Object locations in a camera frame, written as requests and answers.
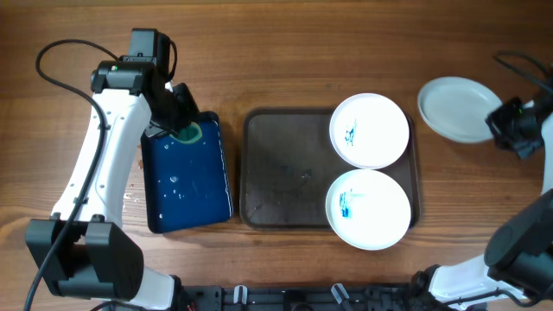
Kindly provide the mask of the green yellow sponge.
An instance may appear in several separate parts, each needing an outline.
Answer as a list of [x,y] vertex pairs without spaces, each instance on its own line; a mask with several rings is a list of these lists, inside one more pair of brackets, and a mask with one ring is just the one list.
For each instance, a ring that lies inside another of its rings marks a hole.
[[176,141],[183,144],[193,144],[199,141],[203,134],[201,127],[196,122],[191,122],[189,126],[182,128],[175,136],[170,135]]

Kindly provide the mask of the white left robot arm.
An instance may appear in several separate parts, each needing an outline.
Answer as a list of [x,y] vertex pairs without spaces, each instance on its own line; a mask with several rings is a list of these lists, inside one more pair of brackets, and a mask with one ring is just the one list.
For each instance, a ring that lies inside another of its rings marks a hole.
[[52,295],[96,299],[101,307],[192,310],[177,276],[145,265],[122,229],[123,195],[142,137],[178,136],[199,110],[185,84],[173,85],[176,45],[156,29],[133,29],[128,54],[110,54],[85,94],[90,123],[65,191],[47,219],[32,219],[25,242]]

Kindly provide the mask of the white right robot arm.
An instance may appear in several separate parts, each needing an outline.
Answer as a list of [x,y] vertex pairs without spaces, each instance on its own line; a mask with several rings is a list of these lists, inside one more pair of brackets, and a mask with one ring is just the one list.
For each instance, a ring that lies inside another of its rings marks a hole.
[[552,84],[526,104],[510,99],[486,123],[496,145],[521,158],[545,150],[542,194],[493,234],[483,255],[417,272],[412,310],[467,310],[505,298],[530,308],[552,297]]

